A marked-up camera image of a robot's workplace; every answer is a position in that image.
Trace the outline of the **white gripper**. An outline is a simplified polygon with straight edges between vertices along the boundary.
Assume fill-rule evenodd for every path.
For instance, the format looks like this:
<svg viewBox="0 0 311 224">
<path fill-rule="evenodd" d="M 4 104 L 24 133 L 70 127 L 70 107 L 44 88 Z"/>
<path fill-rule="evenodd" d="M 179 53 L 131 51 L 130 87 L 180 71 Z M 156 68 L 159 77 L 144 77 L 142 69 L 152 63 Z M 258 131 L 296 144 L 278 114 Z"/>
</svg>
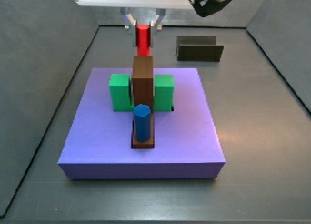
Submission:
<svg viewBox="0 0 311 224">
<path fill-rule="evenodd" d="M 131 33 L 132 46 L 138 46 L 138 21 L 130 8 L 156 8 L 155 19 L 150 22 L 150 46 L 155 44 L 155 37 L 162 30 L 162 21 L 166 16 L 164 9 L 191 9 L 188 0 L 75 0 L 83 6 L 122 7 L 120 14 L 126 22 L 126 29 Z"/>
</svg>

